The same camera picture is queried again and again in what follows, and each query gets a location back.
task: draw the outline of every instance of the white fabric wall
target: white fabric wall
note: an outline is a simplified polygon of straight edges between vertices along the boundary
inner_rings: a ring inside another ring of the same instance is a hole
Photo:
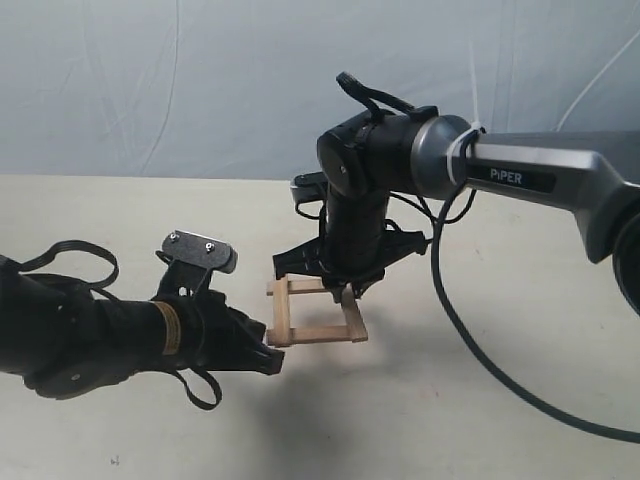
[[[0,0],[0,173],[290,178],[348,70],[495,132],[640,128],[636,0]]]

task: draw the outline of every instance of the wooden frame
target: wooden frame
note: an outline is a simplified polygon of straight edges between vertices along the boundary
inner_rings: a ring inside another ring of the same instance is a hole
[[[267,344],[289,347],[302,343],[366,342],[369,334],[350,286],[345,288],[340,307],[344,325],[318,327],[291,327],[290,295],[322,293],[327,290],[320,279],[291,280],[284,276],[267,286],[267,295],[273,296],[273,328],[267,330]]]

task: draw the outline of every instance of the white table surface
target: white table surface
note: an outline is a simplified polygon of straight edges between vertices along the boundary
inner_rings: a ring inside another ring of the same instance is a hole
[[[404,205],[391,215],[426,228]],[[127,299],[155,292],[164,265],[154,251],[174,228],[220,238],[240,260],[213,286],[267,323],[271,255],[315,233],[287,182],[257,181],[2,176],[0,225],[0,253],[19,261],[63,239],[111,249],[122,270],[111,291]],[[107,272],[83,254],[54,267]],[[587,262],[568,213],[480,194],[446,231],[443,275],[508,373],[574,414],[640,429],[640,319],[610,262]],[[640,447],[549,419],[476,362],[438,303],[427,257],[391,267],[360,307],[367,343],[294,346],[275,377],[218,374],[224,400],[213,412],[162,374],[68,401],[0,375],[0,478],[638,478]],[[294,297],[292,312],[297,324],[339,318],[326,296]]]

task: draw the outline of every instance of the black velcro strap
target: black velcro strap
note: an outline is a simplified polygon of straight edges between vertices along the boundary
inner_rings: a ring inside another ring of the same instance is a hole
[[[39,257],[34,258],[33,260],[29,260],[28,262],[24,262],[20,264],[21,272],[32,272],[34,270],[38,270],[46,265],[52,263],[56,256],[63,252],[85,252],[90,253],[91,255],[95,255],[96,257],[100,257],[103,260],[106,260],[113,266],[113,271],[111,274],[101,280],[99,282],[84,282],[86,286],[91,289],[102,289],[108,287],[113,282],[116,281],[118,275],[120,273],[120,269],[118,268],[118,260],[115,255],[111,253],[109,250],[102,248],[93,243],[85,242],[84,240],[65,240],[62,242],[55,243],[49,250],[44,252]]]
[[[209,384],[209,386],[211,387],[211,390],[213,391],[213,395],[216,398],[215,403],[205,402],[204,400],[201,400],[198,397],[196,397],[195,394],[189,388],[187,381],[176,370],[156,370],[156,371],[162,372],[162,373],[168,373],[169,375],[180,380],[180,383],[184,385],[184,389],[187,392],[187,397],[189,397],[189,400],[191,401],[191,403],[193,403],[196,407],[202,410],[213,410],[218,405],[220,405],[220,402],[222,401],[222,388],[220,388],[220,384],[206,370],[203,370],[199,367],[194,367],[191,370],[193,370],[193,372],[196,375],[198,375],[200,378],[202,378],[205,382]]]

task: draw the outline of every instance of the tan tape wrap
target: tan tape wrap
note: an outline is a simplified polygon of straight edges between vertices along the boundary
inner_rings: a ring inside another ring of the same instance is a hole
[[[164,318],[166,327],[166,335],[164,342],[163,355],[175,355],[180,349],[180,341],[182,339],[182,328],[180,327],[180,318],[171,305],[164,302],[152,302]]]

